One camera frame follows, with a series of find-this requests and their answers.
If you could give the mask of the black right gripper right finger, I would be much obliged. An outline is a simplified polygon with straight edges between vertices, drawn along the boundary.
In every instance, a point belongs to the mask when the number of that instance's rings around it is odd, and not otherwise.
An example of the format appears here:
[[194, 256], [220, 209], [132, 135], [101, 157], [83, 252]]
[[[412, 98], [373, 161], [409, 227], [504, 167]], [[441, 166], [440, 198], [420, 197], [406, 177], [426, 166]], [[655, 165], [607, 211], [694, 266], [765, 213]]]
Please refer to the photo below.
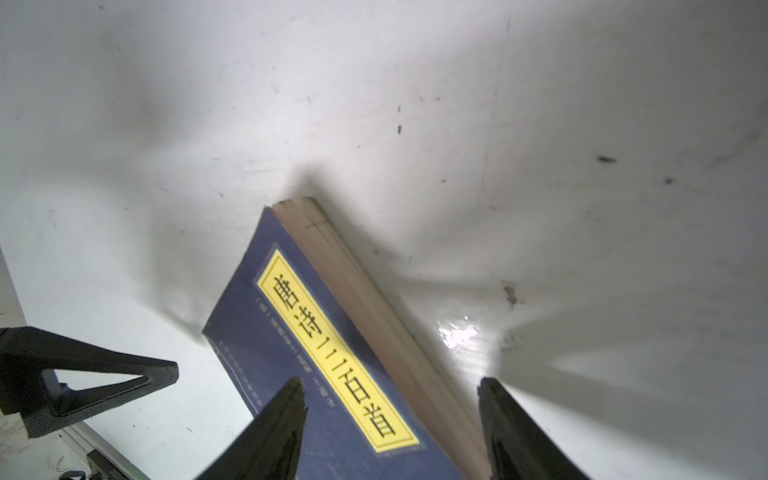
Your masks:
[[484, 377], [477, 392], [494, 479], [588, 479], [500, 381]]

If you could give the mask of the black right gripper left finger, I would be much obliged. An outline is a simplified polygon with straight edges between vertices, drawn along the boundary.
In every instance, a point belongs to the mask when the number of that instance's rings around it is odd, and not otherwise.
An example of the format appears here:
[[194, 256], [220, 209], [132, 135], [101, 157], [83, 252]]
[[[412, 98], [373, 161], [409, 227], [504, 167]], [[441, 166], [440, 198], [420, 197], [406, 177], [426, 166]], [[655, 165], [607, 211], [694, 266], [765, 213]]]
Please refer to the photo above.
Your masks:
[[294, 377], [199, 477], [204, 480], [293, 479], [307, 412], [303, 382]]

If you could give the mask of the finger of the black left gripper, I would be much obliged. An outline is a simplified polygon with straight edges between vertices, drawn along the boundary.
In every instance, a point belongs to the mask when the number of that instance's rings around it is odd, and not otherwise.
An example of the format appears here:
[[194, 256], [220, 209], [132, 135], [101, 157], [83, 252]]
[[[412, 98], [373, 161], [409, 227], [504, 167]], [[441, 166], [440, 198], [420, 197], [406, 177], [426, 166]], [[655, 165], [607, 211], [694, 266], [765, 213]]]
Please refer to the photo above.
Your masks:
[[1, 413], [40, 438], [169, 387], [173, 361], [120, 353], [31, 326], [1, 330]]

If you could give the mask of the dark blue book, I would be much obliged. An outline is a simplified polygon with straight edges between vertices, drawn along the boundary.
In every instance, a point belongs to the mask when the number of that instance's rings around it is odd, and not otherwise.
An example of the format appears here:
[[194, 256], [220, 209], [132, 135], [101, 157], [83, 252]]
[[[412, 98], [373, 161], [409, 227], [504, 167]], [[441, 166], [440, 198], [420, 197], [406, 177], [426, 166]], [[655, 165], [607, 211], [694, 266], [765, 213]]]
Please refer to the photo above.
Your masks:
[[487, 479], [482, 428], [310, 197], [268, 206], [203, 330], [255, 417], [303, 399], [299, 479]]

